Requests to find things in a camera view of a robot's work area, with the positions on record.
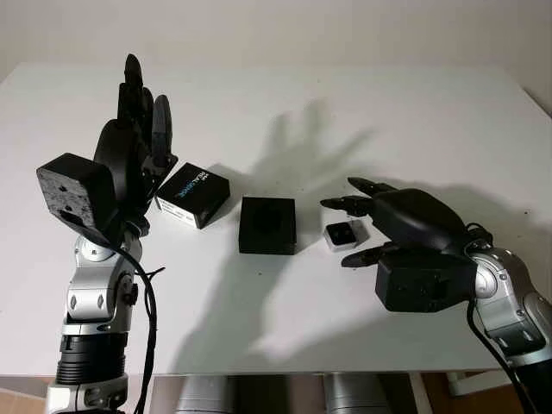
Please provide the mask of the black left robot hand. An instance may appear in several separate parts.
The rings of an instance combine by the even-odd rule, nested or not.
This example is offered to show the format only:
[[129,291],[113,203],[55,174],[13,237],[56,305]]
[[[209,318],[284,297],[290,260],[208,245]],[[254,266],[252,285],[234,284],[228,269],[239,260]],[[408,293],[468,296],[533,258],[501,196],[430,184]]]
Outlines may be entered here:
[[145,215],[178,157],[172,153],[173,121],[168,97],[144,86],[141,64],[130,53],[119,84],[117,116],[100,134],[94,160],[112,175],[123,226],[145,236]]

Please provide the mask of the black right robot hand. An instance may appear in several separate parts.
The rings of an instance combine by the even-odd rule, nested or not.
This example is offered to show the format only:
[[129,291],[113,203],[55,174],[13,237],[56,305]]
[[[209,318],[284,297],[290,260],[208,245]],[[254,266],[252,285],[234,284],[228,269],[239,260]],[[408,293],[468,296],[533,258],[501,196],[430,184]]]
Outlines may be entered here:
[[362,194],[325,198],[320,205],[354,217],[370,216],[372,225],[389,241],[345,257],[343,267],[370,267],[396,251],[465,253],[470,242],[466,225],[438,198],[420,189],[398,189],[361,177],[349,177],[348,182]]

